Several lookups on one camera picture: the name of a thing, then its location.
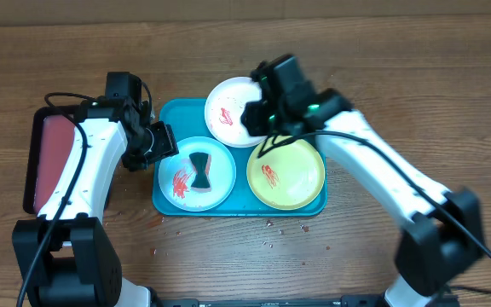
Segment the light blue plate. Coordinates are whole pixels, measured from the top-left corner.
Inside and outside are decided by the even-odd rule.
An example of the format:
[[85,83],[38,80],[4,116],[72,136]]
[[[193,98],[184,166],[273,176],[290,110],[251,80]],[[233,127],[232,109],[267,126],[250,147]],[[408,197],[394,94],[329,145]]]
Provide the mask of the light blue plate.
[[[223,203],[236,180],[236,164],[229,150],[219,141],[206,136],[192,136],[177,143],[179,153],[159,164],[158,182],[162,195],[176,208],[198,212]],[[191,187],[195,171],[189,159],[194,152],[211,156],[209,179],[211,188]]]

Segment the green and pink sponge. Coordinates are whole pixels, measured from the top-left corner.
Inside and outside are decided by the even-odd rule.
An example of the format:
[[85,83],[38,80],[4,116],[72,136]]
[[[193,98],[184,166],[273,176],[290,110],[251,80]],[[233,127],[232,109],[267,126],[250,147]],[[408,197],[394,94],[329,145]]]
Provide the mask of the green and pink sponge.
[[194,152],[189,155],[189,159],[195,171],[191,187],[199,190],[209,190],[211,188],[209,179],[211,156],[208,153]]

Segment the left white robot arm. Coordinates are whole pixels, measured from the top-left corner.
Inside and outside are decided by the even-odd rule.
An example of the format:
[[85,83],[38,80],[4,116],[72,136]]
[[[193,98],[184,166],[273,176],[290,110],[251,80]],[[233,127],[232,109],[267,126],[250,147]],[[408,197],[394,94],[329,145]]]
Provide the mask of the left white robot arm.
[[14,226],[12,243],[22,285],[17,305],[160,306],[151,287],[124,278],[102,219],[113,173],[178,154],[171,127],[153,119],[147,85],[130,72],[110,72],[102,96],[81,95],[69,113],[49,109],[74,126],[71,151],[52,195],[34,220]]

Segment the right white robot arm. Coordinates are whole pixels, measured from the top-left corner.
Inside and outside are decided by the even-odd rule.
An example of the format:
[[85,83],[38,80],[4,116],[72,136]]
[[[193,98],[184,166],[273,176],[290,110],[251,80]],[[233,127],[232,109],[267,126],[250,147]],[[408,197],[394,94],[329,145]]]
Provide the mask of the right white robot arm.
[[251,136],[282,135],[265,142],[265,155],[304,138],[346,169],[390,214],[401,231],[398,277],[382,306],[455,306],[444,287],[483,255],[479,199],[453,192],[410,165],[335,89],[319,92],[297,59],[283,55],[251,72],[261,97],[245,105],[240,120]]

